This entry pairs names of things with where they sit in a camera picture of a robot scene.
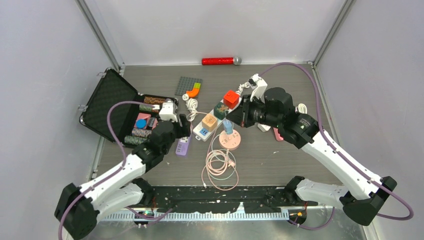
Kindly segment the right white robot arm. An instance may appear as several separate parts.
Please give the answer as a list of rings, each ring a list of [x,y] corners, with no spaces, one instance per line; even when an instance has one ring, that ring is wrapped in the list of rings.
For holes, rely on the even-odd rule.
[[[248,128],[263,124],[276,128],[283,140],[318,160],[342,185],[293,177],[284,187],[291,205],[316,202],[342,210],[352,221],[368,226],[389,197],[397,182],[390,176],[372,175],[337,145],[312,116],[296,111],[292,96],[281,87],[265,91],[264,97],[243,95],[240,104],[227,114],[234,124]]]

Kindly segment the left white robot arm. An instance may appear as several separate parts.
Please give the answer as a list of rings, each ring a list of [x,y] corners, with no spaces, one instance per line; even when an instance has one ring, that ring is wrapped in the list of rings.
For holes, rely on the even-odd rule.
[[[109,172],[80,186],[65,186],[54,212],[59,221],[58,238],[62,238],[63,229],[76,240],[88,235],[100,216],[100,201],[162,162],[175,140],[190,135],[190,126],[185,114],[180,114],[176,122],[159,121],[148,140]]]

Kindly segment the light blue charger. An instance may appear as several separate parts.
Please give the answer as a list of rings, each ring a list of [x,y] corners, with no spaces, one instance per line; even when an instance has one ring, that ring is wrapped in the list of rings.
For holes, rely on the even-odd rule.
[[[231,135],[233,133],[234,125],[230,120],[224,119],[222,121],[222,125],[223,125],[224,132],[225,132],[226,135]]]

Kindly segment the white multicolour power strip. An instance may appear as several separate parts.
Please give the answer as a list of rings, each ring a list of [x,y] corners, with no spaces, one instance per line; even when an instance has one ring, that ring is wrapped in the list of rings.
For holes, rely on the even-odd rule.
[[[206,142],[232,111],[233,109],[224,103],[224,99],[221,99],[212,110],[202,115],[200,122],[192,129],[194,137],[198,141]]]

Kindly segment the beige cube adapter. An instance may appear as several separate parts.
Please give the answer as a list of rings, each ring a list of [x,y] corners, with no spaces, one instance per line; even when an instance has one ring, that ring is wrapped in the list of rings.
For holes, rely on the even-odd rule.
[[[218,120],[213,114],[208,113],[202,119],[201,125],[208,132],[213,132],[214,129],[218,126]]]

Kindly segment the pink triangular power strip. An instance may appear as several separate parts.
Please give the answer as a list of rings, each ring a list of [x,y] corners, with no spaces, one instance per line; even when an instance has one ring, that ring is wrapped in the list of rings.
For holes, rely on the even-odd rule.
[[[274,132],[274,136],[275,136],[275,139],[278,141],[278,142],[281,142],[281,141],[283,141],[284,140],[284,138],[279,134],[279,131],[278,131],[278,129],[277,128],[273,128],[273,132]]]

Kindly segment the dark green cube adapter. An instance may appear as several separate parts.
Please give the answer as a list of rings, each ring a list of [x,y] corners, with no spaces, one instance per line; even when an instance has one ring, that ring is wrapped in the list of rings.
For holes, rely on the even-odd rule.
[[[213,115],[218,120],[223,120],[226,115],[229,113],[229,107],[225,105],[223,102],[219,102],[214,108],[213,108]]]

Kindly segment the red cube socket adapter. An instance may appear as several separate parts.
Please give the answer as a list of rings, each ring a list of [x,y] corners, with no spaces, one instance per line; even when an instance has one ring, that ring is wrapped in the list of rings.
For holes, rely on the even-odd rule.
[[[240,95],[236,93],[233,90],[229,90],[224,96],[223,96],[223,103],[229,108],[234,109],[237,104],[239,103]]]

